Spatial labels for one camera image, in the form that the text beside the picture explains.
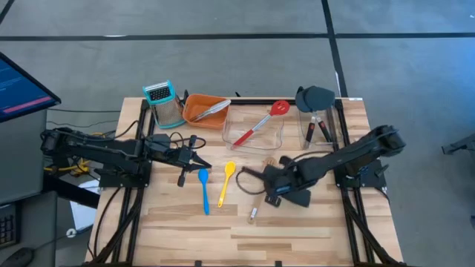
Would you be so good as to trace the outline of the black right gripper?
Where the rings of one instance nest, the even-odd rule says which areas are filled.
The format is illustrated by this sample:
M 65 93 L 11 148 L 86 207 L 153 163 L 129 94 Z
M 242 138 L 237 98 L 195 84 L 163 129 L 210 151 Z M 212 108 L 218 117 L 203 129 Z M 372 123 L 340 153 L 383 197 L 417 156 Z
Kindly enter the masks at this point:
M 243 172 L 257 176 L 257 178 L 265 183 L 265 202 L 272 206 L 279 206 L 281 200 L 286 198 L 284 195 L 293 191 L 307 190 L 308 185 L 294 171 L 288 171 L 276 165 L 266 165 L 265 173 L 253 170 L 251 168 L 243 168 Z

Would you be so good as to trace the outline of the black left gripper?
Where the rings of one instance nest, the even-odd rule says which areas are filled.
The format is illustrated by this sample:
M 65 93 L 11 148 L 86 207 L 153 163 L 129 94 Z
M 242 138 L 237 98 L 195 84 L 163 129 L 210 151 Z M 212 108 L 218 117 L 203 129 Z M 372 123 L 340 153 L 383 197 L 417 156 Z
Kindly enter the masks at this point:
M 188 172 L 189 163 L 191 161 L 191 156 L 192 156 L 193 147 L 195 143 L 196 143 L 196 136 L 191 135 L 189 138 L 183 139 L 182 145 L 179 148 L 177 162 L 181 164 L 181 168 L 182 168 L 182 171 L 177 181 L 177 185 L 179 187 L 183 187 L 185 184 L 186 173 Z M 209 164 L 207 161 L 202 159 L 196 152 L 193 153 L 192 159 L 195 162 L 193 164 L 194 170 L 208 169 L 212 167 L 211 164 Z

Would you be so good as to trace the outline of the blue silicone spoon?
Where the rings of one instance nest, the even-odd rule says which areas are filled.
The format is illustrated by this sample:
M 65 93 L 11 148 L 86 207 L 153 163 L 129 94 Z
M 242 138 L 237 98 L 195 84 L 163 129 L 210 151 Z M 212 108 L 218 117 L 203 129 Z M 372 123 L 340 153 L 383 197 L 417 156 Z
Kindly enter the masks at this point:
M 203 189 L 203 210 L 205 215 L 209 215 L 209 201 L 206 187 L 208 178 L 209 172 L 206 169 L 200 169 L 198 172 L 198 179 L 200 180 Z

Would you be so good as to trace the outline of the yellow silicone spoon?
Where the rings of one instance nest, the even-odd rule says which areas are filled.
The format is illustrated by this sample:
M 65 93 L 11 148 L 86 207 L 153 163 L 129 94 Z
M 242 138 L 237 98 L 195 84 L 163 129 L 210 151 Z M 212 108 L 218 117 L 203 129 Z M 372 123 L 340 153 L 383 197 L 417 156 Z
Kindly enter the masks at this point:
M 223 187 L 222 187 L 222 190 L 220 192 L 220 197 L 219 197 L 219 200 L 218 200 L 218 203 L 217 203 L 218 208 L 221 208 L 223 206 L 223 202 L 224 202 L 225 196 L 226 196 L 227 186 L 229 184 L 229 179 L 234 174 L 235 170 L 236 170 L 235 162 L 229 161 L 229 162 L 226 163 L 225 170 L 224 170 L 226 176 L 225 176 Z

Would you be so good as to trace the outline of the wide clear plastic bin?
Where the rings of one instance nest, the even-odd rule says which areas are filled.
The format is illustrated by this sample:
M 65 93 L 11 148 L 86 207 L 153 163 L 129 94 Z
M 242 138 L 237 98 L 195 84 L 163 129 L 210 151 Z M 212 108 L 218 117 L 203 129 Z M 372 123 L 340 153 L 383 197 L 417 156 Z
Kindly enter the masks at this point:
M 271 111 L 271 105 L 232 105 L 223 126 L 222 140 L 231 151 L 270 154 L 282 146 L 284 117 L 273 116 L 241 145 L 234 144 Z

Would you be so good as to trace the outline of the orange plastic bin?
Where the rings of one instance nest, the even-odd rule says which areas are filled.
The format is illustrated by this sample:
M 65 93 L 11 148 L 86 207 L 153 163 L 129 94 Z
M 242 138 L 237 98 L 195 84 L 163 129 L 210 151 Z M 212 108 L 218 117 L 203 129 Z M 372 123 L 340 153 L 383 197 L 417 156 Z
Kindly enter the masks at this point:
M 186 99 L 185 106 L 183 108 L 183 118 L 191 126 L 221 130 L 226 122 L 229 106 L 197 122 L 192 122 L 191 118 L 224 100 L 227 100 L 227 98 L 198 93 L 191 94 Z

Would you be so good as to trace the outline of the metal kitchen tongs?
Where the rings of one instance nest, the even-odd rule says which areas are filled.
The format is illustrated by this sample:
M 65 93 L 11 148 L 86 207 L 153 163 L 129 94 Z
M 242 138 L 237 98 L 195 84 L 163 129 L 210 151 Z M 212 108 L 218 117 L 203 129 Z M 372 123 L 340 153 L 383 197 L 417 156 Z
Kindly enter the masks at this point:
M 199 113 L 198 115 L 194 116 L 193 118 L 191 118 L 191 121 L 192 122 L 197 122 L 209 115 L 212 115 L 214 113 L 217 113 L 221 110 L 223 110 L 224 108 L 228 107 L 229 105 L 231 104 L 231 100 L 230 99 L 227 99 L 227 100 L 224 100 L 222 102 L 218 102 L 217 104 L 211 106 L 209 109 L 207 109 L 206 111 L 202 112 L 202 113 Z

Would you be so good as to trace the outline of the red slotted spoon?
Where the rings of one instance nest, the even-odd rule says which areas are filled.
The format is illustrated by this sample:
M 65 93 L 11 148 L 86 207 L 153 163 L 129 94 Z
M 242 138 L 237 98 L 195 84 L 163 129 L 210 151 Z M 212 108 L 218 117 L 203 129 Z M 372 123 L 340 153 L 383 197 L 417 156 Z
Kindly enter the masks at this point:
M 278 100 L 272 104 L 270 112 L 262 118 L 253 128 L 248 130 L 243 136 L 233 143 L 233 146 L 241 146 L 254 132 L 261 128 L 273 116 L 286 114 L 290 109 L 290 103 L 286 100 Z

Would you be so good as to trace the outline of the teal metal box grater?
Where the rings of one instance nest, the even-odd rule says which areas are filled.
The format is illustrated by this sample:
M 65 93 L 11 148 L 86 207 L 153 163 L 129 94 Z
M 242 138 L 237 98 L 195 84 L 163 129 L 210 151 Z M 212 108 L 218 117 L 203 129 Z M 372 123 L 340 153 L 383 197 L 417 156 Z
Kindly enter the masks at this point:
M 183 104 L 170 80 L 144 86 L 142 91 L 159 128 L 175 128 L 186 122 L 182 115 Z

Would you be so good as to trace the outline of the narrow clear plastic bin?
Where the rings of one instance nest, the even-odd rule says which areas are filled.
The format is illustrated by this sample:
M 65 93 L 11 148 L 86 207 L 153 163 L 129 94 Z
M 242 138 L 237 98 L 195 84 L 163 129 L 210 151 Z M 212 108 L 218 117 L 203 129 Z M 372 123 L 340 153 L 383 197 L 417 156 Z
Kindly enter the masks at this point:
M 337 107 L 341 104 L 340 99 L 336 99 L 333 105 L 325 111 L 319 111 L 318 115 L 324 120 L 327 126 L 332 142 L 327 142 L 324 135 L 321 132 L 317 122 L 315 121 L 315 129 L 312 135 L 312 141 L 308 148 L 304 147 L 305 135 L 307 132 L 307 126 L 312 118 L 312 113 L 302 113 L 298 111 L 298 132 L 300 134 L 299 141 L 303 150 L 314 151 L 332 151 L 336 145 L 340 145 L 343 142 L 341 133 L 341 124 L 338 118 Z

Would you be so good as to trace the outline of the white paper sheet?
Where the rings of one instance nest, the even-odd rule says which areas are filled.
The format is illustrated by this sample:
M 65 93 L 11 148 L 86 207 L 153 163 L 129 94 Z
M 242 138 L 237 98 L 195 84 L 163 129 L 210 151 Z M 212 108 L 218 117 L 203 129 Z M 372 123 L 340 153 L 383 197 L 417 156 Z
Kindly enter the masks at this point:
M 80 188 L 84 188 L 95 194 L 100 194 L 99 182 L 95 179 L 79 184 Z M 94 223 L 96 214 L 96 208 L 90 208 L 88 206 L 79 204 L 77 202 L 70 201 L 71 211 L 73 215 L 73 222 L 77 231 L 87 228 Z

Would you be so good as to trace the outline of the dark grey desk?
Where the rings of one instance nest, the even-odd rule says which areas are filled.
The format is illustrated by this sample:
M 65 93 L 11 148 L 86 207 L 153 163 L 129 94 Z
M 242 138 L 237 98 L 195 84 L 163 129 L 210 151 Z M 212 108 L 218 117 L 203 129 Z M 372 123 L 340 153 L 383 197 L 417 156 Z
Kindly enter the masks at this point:
M 20 213 L 20 240 L 0 249 L 0 264 L 20 248 L 34 250 L 33 261 L 27 267 L 54 267 L 56 256 L 57 199 L 63 198 L 96 208 L 99 195 L 59 178 L 43 174 L 42 190 L 15 202 Z

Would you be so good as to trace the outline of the grey cabinet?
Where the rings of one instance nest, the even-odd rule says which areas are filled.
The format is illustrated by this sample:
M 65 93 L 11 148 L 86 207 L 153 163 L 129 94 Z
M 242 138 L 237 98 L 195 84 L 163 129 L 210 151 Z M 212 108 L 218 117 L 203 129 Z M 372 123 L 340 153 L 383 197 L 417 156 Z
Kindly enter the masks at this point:
M 0 123 L 0 204 L 40 193 L 43 153 L 40 134 L 46 111 L 38 111 Z

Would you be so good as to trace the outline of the large blue-screen monitor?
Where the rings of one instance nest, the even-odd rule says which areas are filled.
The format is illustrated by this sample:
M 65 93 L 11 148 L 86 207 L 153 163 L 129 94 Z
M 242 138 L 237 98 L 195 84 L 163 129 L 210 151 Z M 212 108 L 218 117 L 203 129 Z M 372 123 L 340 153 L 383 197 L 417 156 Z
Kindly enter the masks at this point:
M 0 52 L 0 123 L 61 103 L 55 93 Z

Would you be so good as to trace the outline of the black computer keyboard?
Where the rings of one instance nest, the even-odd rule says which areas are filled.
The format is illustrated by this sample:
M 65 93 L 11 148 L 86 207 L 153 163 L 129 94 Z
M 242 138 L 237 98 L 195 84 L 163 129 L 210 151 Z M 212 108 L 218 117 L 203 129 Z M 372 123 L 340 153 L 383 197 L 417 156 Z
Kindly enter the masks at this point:
M 0 249 L 20 240 L 20 213 L 15 203 L 0 206 Z

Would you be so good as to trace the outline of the grey chair base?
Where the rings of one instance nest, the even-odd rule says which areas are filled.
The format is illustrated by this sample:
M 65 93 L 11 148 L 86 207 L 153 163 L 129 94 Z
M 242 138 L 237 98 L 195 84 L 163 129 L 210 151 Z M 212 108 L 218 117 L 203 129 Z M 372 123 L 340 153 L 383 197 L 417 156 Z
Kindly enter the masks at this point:
M 459 150 L 466 150 L 475 159 L 475 133 L 462 138 L 458 141 L 442 146 L 442 152 L 446 155 L 452 155 Z

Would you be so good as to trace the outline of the black computer mouse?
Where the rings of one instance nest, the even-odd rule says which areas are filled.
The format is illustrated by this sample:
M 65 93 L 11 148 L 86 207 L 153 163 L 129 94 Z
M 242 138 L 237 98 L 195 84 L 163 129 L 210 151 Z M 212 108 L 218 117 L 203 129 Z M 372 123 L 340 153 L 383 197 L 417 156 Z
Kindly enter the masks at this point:
M 34 258 L 34 250 L 32 248 L 20 248 L 11 254 L 0 267 L 27 267 Z

